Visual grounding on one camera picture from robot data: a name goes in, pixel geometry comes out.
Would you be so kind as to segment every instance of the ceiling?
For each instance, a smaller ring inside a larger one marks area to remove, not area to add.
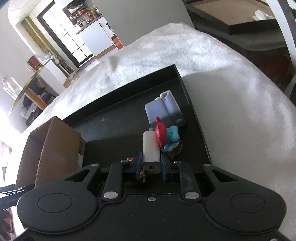
[[[8,18],[12,25],[16,25],[27,17],[41,0],[10,0]]]

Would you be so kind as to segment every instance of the toy figurine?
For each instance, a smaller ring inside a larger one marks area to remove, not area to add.
[[[158,116],[156,117],[155,138],[161,151],[167,152],[170,160],[173,160],[182,149],[178,127],[166,128]]]

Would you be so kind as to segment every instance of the black tray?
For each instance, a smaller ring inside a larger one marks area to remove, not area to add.
[[[183,0],[185,7],[188,11],[193,12],[193,15],[190,15],[191,18],[195,18],[195,14],[201,16],[202,18],[209,21],[209,23],[213,24],[213,26],[217,29],[220,29],[230,35],[232,34],[252,34],[258,33],[263,31],[272,31],[279,29],[279,24],[276,19],[267,19],[261,21],[252,21],[246,23],[238,23],[233,25],[228,25],[227,23],[221,21],[218,18],[215,18],[211,14],[208,14],[194,6],[192,3],[199,2],[200,0]],[[268,6],[267,3],[262,2],[260,0],[256,0],[263,5]]]
[[[91,102],[64,119],[86,141],[83,166],[113,162],[143,151],[143,132],[149,130],[145,104],[171,90],[186,125],[179,129],[182,151],[175,160],[201,171],[210,163],[207,147],[185,85],[175,65],[158,70]]]

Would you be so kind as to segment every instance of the table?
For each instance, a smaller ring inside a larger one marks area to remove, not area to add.
[[[35,105],[37,105],[41,110],[44,110],[47,107],[47,104],[38,96],[36,95],[30,88],[29,84],[33,79],[35,79],[39,72],[44,68],[44,66],[41,66],[33,75],[32,77],[28,80],[28,82],[23,86],[22,91],[20,94],[17,96],[16,100],[14,101],[12,107],[9,110],[9,115],[11,114],[13,108],[17,105],[19,102],[20,98],[25,94]]]

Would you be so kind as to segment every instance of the glass jar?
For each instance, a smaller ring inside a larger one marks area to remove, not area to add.
[[[18,82],[13,77],[4,77],[2,80],[3,89],[14,99],[16,100],[20,92],[22,91],[22,87],[18,84]]]

